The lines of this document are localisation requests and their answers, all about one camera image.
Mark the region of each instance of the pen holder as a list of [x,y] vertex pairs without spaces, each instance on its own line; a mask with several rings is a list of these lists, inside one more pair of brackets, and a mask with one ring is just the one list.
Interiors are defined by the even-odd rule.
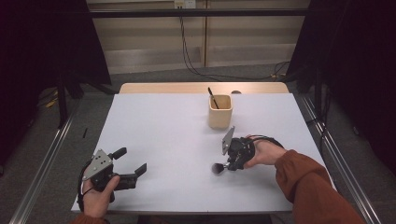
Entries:
[[209,96],[209,127],[213,129],[226,129],[230,126],[233,113],[233,101],[229,95],[214,95],[219,109],[212,96]]

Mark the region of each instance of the white tabletop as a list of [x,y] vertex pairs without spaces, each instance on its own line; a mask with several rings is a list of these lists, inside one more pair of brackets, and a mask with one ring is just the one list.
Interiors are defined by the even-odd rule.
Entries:
[[[324,162],[289,93],[235,94],[233,137],[263,134],[286,149],[296,149]],[[106,153],[127,147],[114,161],[114,172],[132,173],[143,163],[148,170],[136,189],[116,191],[112,212],[138,214],[227,214],[290,211],[278,187],[274,166],[236,172],[211,172],[228,130],[207,125],[208,94],[134,93],[116,95],[97,149]],[[73,211],[79,211],[75,204]]]

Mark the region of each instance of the person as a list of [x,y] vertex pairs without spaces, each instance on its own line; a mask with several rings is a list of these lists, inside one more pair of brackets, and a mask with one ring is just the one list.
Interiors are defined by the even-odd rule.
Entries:
[[[354,208],[334,190],[322,165],[293,149],[286,150],[267,140],[255,141],[254,145],[255,155],[244,168],[258,164],[275,166],[276,182],[286,199],[293,203],[295,223],[364,223]],[[118,181],[113,177],[103,192],[88,192],[84,196],[84,214],[72,223],[106,223],[104,216],[109,197]],[[83,188],[90,187],[90,181],[86,181]]]

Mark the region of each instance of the orange sleeve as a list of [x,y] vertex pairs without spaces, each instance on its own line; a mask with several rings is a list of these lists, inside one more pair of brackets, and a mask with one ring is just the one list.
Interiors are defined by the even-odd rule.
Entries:
[[364,223],[316,161],[289,150],[275,167],[277,184],[293,203],[295,223]]
[[107,224],[108,222],[99,217],[88,217],[83,213],[79,214],[70,224]]

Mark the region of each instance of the rust-colored sweater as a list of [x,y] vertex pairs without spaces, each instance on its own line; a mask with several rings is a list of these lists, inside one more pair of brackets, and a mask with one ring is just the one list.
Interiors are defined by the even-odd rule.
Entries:
[[[276,181],[293,203],[296,224],[364,223],[353,207],[332,188],[326,169],[311,158],[289,150],[276,161]],[[80,214],[73,224],[105,224]]]

